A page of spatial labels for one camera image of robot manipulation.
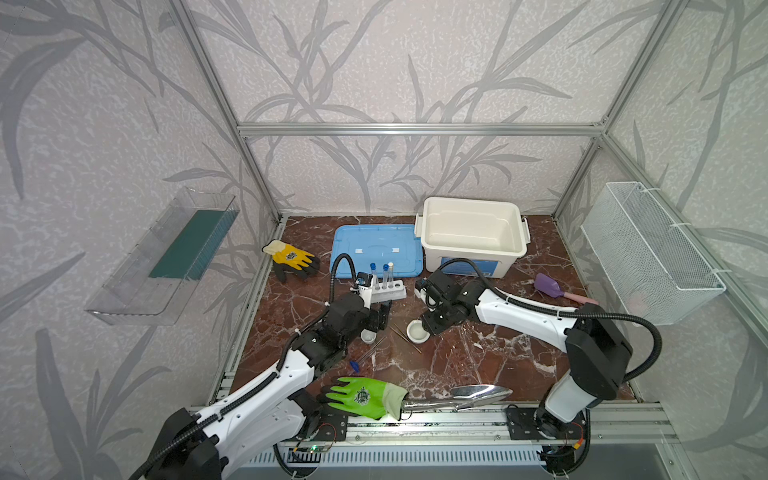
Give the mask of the white ceramic mortar bowl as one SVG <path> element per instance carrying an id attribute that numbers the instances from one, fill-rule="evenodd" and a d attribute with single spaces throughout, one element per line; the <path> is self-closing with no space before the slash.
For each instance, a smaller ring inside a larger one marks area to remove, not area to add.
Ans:
<path id="1" fill-rule="evenodd" d="M 431 334 L 425 329 L 421 320 L 415 319 L 407 325 L 406 336 L 414 344 L 423 344 Z"/>

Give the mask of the thin metal tweezers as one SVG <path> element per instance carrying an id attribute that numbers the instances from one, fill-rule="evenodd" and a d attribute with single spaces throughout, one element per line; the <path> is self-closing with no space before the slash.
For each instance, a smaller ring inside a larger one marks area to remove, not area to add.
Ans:
<path id="1" fill-rule="evenodd" d="M 419 347 L 417 347 L 417 346 L 416 346 L 416 344 L 415 344 L 414 342 L 412 342 L 412 341 L 411 341 L 411 340 L 410 340 L 410 339 L 409 339 L 409 338 L 408 338 L 408 337 L 405 335 L 405 333 L 404 333 L 404 332 L 403 332 L 401 329 L 397 328 L 397 327 L 396 327 L 396 326 L 394 326 L 394 325 L 390 326 L 389 328 L 390 328 L 390 329 L 391 329 L 391 330 L 392 330 L 392 331 L 393 331 L 393 332 L 394 332 L 396 335 L 398 335 L 398 336 L 399 336 L 399 337 L 400 337 L 400 338 L 401 338 L 403 341 L 405 341 L 405 342 L 406 342 L 406 343 L 407 343 L 407 344 L 408 344 L 410 347 L 412 347 L 412 348 L 413 348 L 413 349 L 414 349 L 416 352 L 418 352 L 419 354 L 423 354 L 422 350 L 421 350 Z"/>

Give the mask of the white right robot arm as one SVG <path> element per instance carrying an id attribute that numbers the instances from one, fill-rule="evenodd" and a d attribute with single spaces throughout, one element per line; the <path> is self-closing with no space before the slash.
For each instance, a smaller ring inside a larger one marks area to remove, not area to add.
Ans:
<path id="1" fill-rule="evenodd" d="M 426 306 L 420 320 L 433 336 L 472 321 L 525 334 L 566 354 L 568 372 L 549 388 L 533 414 L 534 427 L 548 439 L 557 438 L 591 407 L 614 400 L 621 386 L 649 370 L 662 352 L 660 331 L 642 317 L 607 312 L 594 304 L 566 308 L 514 296 L 466 258 L 451 259 L 417 280 L 415 294 Z M 652 338 L 650 353 L 633 369 L 628 368 L 633 347 L 619 322 L 639 325 Z"/>

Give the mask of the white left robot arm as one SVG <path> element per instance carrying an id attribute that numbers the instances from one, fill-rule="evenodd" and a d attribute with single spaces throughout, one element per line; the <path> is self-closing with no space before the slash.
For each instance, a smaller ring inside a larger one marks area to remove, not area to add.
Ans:
<path id="1" fill-rule="evenodd" d="M 373 308 L 376 278 L 352 275 L 323 312 L 294 333 L 278 361 L 234 393 L 191 413 L 181 408 L 163 424 L 135 479 L 225 479 L 268 447 L 319 420 L 306 389 L 342 362 L 365 331 L 385 329 L 390 303 Z"/>

